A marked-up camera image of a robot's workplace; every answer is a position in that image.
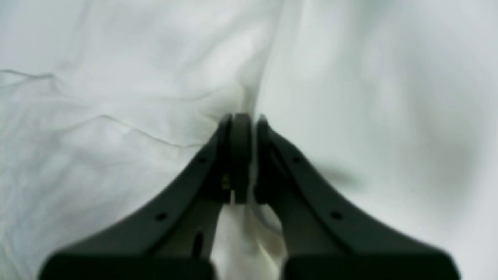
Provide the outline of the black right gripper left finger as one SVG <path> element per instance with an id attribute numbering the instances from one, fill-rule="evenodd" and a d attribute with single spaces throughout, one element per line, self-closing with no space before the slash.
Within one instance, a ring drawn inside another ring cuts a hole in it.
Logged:
<path id="1" fill-rule="evenodd" d="M 55 252 L 40 280 L 214 280 L 219 213 L 247 202 L 251 118 L 227 114 L 169 186 L 111 227 Z"/>

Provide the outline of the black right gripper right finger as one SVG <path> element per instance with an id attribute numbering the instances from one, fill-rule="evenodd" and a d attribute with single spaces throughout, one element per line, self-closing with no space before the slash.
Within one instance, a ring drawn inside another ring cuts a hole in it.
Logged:
<path id="1" fill-rule="evenodd" d="M 458 280 L 450 255 L 380 222 L 336 191 L 265 117 L 255 199 L 280 221 L 283 280 Z"/>

